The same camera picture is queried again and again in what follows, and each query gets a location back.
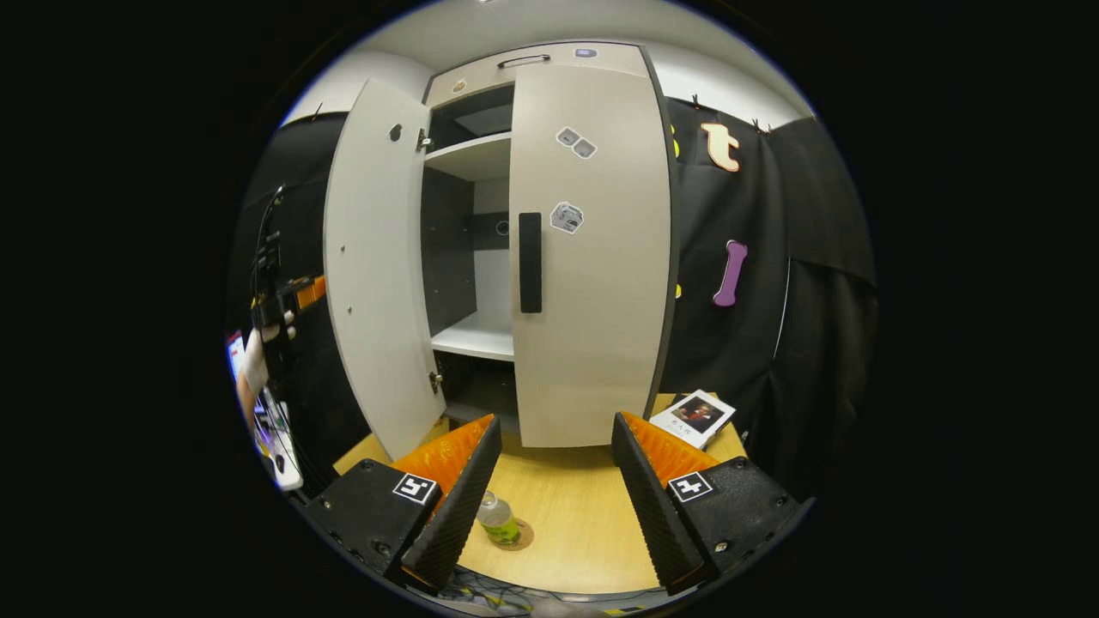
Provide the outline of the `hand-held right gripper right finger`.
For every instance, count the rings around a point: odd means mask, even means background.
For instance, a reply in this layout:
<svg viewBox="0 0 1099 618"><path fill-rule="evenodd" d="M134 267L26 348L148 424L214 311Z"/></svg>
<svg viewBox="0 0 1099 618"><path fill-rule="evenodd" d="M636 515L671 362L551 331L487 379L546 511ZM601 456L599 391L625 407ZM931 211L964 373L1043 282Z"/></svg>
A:
<svg viewBox="0 0 1099 618"><path fill-rule="evenodd" d="M718 461L636 415L617 412L611 450L670 595L739 578L812 509L748 457Z"/></svg>

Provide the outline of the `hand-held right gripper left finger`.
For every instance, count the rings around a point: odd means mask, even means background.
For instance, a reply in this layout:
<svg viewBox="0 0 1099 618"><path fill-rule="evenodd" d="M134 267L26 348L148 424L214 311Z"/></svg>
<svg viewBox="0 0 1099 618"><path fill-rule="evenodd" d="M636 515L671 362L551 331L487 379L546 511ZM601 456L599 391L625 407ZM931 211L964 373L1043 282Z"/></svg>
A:
<svg viewBox="0 0 1099 618"><path fill-rule="evenodd" d="M393 463L364 457L307 504L322 536L376 578L422 593L447 587L502 451L484 415Z"/></svg>

